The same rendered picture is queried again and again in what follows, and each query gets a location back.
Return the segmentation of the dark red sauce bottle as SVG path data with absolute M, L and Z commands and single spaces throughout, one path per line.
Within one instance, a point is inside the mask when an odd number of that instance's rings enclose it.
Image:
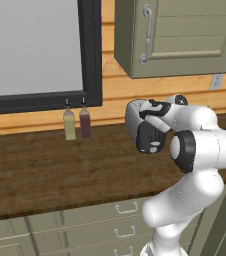
M 79 113 L 81 137 L 90 138 L 91 137 L 91 121 L 90 121 L 90 113 L 86 108 L 85 98 L 82 98 L 81 106 L 82 106 L 82 109 Z

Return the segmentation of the yellow oil bottle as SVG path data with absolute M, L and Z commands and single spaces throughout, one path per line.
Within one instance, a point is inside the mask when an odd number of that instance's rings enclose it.
M 68 100 L 65 100 L 65 112 L 63 114 L 63 122 L 65 129 L 65 138 L 67 140 L 75 140 L 75 116 L 70 109 L 70 104 Z

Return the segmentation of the black framed window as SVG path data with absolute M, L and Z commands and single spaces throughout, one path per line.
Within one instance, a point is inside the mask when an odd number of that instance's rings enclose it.
M 101 0 L 77 0 L 83 89 L 0 96 L 0 114 L 72 108 L 85 98 L 89 107 L 102 105 Z

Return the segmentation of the narrow olive drawer front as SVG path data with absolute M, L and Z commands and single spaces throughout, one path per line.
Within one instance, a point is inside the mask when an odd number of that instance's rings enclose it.
M 65 224 L 62 211 L 31 215 L 27 217 L 27 220 L 34 232 L 61 228 Z

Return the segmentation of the olive corner base cupboard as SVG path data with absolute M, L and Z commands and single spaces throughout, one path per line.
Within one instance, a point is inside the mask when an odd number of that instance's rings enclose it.
M 193 221 L 189 256 L 226 256 L 226 185 L 222 195 Z

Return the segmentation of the olive base cupboard door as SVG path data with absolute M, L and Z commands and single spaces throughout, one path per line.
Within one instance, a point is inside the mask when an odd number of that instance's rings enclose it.
M 0 220 L 0 256 L 38 256 L 24 217 Z

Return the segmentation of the white wall socket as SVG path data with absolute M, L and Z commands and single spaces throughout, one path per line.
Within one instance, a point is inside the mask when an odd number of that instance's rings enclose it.
M 223 74 L 214 74 L 210 83 L 210 90 L 219 90 L 221 88 L 221 83 L 223 80 Z

